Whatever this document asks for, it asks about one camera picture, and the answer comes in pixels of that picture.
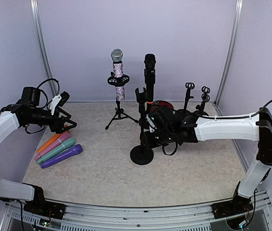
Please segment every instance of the marble tabletop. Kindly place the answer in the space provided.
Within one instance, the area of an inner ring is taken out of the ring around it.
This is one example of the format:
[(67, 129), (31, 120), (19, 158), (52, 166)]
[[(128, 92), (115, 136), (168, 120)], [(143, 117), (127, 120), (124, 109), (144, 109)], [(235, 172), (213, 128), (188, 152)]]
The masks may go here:
[[(173, 105), (179, 109), (184, 103)], [(188, 108), (194, 111), (196, 105)], [(185, 143), (173, 156), (155, 148), (153, 161), (139, 166), (130, 151), (139, 145), (140, 126), (124, 119), (105, 130), (115, 107), (114, 102), (66, 103), (64, 110), (77, 122), (71, 137), (84, 151), (45, 169), (32, 159), (23, 182), (41, 186), (46, 198), (87, 205), (155, 207), (232, 197), (245, 173), (231, 140)], [(122, 108), (139, 119), (137, 103), (122, 102)], [(217, 114), (210, 103), (206, 111)], [(47, 129), (38, 147), (52, 135)]]

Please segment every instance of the tripod leg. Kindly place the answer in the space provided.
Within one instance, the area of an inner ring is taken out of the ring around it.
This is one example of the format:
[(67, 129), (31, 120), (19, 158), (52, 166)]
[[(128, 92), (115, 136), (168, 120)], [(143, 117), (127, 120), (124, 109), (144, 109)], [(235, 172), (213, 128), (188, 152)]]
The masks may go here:
[(111, 119), (111, 121), (109, 122), (109, 124), (105, 127), (105, 130), (107, 130), (109, 128), (109, 126), (111, 125), (111, 123), (113, 122), (113, 120), (116, 118), (117, 113), (113, 116), (113, 118)]
[(121, 112), (123, 115), (125, 115), (126, 117), (130, 118), (131, 120), (133, 120), (135, 123), (138, 123), (138, 120), (130, 117), (128, 114), (124, 113), (124, 112)]
[(120, 118), (121, 118), (121, 113), (120, 113), (120, 111), (121, 111), (120, 101), (119, 101), (119, 100), (116, 100), (116, 104), (117, 104), (116, 110), (117, 110), (117, 112), (118, 112), (118, 118), (120, 119)]

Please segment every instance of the round base microphone stand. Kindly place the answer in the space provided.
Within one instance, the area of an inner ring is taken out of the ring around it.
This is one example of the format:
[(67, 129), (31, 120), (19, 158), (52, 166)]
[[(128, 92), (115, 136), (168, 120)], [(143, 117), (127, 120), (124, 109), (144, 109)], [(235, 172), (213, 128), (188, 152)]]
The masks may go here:
[[(120, 78), (116, 78), (114, 76), (113, 72), (111, 72), (111, 77), (109, 77), (107, 79), (108, 84), (113, 85), (115, 87), (123, 87), (126, 83), (128, 83), (128, 81), (130, 81), (130, 77), (129, 76), (123, 75)], [(111, 121), (109, 122), (109, 124), (105, 127), (106, 130), (109, 128), (109, 126), (111, 125), (111, 123), (114, 120), (121, 120), (121, 119), (129, 118), (129, 119), (133, 120), (135, 123), (138, 123), (138, 120), (130, 117), (128, 114), (126, 114), (124, 112), (124, 109), (120, 107), (120, 101), (118, 100), (118, 98), (116, 98), (116, 104), (117, 104), (117, 107), (115, 108), (116, 113), (113, 116), (113, 118), (111, 119)]]
[[(135, 90), (136, 99), (139, 103), (139, 113), (141, 116), (141, 120), (143, 121), (146, 116), (146, 107), (145, 102), (147, 101), (146, 89), (144, 88), (143, 93), (139, 93), (139, 89)], [(147, 165), (153, 160), (154, 154), (152, 149), (148, 149), (144, 145), (145, 132), (144, 132), (144, 124), (141, 123), (141, 133), (140, 133), (140, 145), (134, 147), (131, 150), (130, 157), (131, 160), (137, 165)]]

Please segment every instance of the metal frame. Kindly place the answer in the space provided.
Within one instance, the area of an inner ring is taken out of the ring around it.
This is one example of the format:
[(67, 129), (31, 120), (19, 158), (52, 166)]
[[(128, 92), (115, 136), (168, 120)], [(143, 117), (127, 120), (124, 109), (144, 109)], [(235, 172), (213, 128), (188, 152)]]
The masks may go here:
[[(43, 34), (42, 34), (42, 27), (41, 27), (41, 20), (40, 20), (40, 15), (39, 15), (39, 7), (38, 7), (38, 0), (30, 0), (31, 1), (31, 10), (32, 10), (32, 15), (34, 18), (35, 26), (36, 26), (36, 32), (37, 32), (37, 38), (39, 42), (39, 47), (40, 47), (40, 52), (42, 56), (42, 61), (44, 64), (45, 72), (47, 78), (53, 78), (52, 73), (50, 70), (49, 66), (49, 59), (47, 57), (46, 49), (45, 49), (45, 44), (44, 44), (44, 39), (43, 39)], [(53, 81), (49, 81), (49, 87), (50, 91), (53, 95), (53, 97), (56, 95), (56, 87)]]
[[(215, 202), (158, 208), (120, 208), (65, 202), (67, 208), (63, 220), (52, 219), (48, 229), (58, 231), (209, 231), (212, 222), (225, 220), (225, 218), (214, 219), (211, 209), (213, 203)], [(272, 206), (266, 192), (256, 193), (256, 211), (259, 210), (266, 212), (266, 221), (272, 231)], [(20, 220), (20, 205), (17, 202), (6, 204), (0, 231), (7, 231), (12, 218)], [(38, 223), (41, 218), (48, 219), (24, 212), (23, 220), (25, 223), (34, 225), (35, 221)]]
[(226, 63), (223, 68), (223, 77), (222, 77), (221, 84), (218, 88), (218, 92), (217, 92), (216, 99), (215, 99), (215, 104), (217, 106), (221, 102), (223, 92), (224, 92), (224, 89), (226, 86), (226, 82), (227, 82), (227, 79), (229, 76), (229, 70), (230, 70), (230, 66), (231, 66), (231, 62), (232, 62), (233, 53), (235, 50), (235, 42), (236, 42), (236, 37), (237, 37), (237, 33), (238, 33), (239, 22), (241, 19), (242, 7), (243, 7), (243, 0), (236, 0), (235, 14), (234, 14), (229, 49), (228, 49), (228, 53), (227, 53)]

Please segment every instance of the white robotic arm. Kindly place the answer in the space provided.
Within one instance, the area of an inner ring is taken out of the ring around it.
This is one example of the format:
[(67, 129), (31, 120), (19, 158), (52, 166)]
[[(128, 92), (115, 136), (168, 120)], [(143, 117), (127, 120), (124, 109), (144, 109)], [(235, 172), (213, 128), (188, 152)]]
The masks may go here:
[(148, 149), (171, 142), (181, 145), (215, 139), (257, 141), (259, 152), (239, 182), (233, 199), (212, 205), (215, 218), (252, 210), (250, 198), (272, 167), (272, 115), (267, 108), (248, 115), (209, 117), (197, 113), (174, 114), (162, 106), (148, 114), (147, 120), (150, 131), (144, 133), (142, 142)]
[[(39, 88), (26, 87), (23, 89), (22, 98), (16, 104), (1, 109), (0, 144), (19, 127), (27, 127), (29, 124), (49, 126), (50, 130), (56, 133), (76, 127), (76, 123), (70, 120), (71, 115), (60, 108), (69, 98), (67, 92), (62, 93), (60, 97), (59, 95), (54, 97), (51, 110), (36, 107), (39, 105), (40, 92)], [(12, 199), (25, 200), (25, 211), (43, 216), (49, 216), (49, 212), (52, 211), (51, 217), (57, 219), (63, 217), (65, 205), (46, 201), (42, 188), (0, 179), (0, 200)]]
[[(233, 116), (234, 119), (226, 120), (221, 119), (226, 116), (216, 116), (215, 120), (200, 117), (196, 121), (197, 127), (195, 127), (197, 140), (240, 139), (260, 141), (260, 116), (256, 115), (251, 117), (253, 114), (255, 113)], [(271, 167), (272, 165), (266, 165), (255, 158), (237, 189), (238, 195), (244, 198), (250, 198)]]
[[(3, 112), (0, 115), (0, 144), (19, 128), (16, 114)], [(10, 180), (0, 179), (0, 198), (32, 201), (35, 189), (30, 185), (20, 184)]]

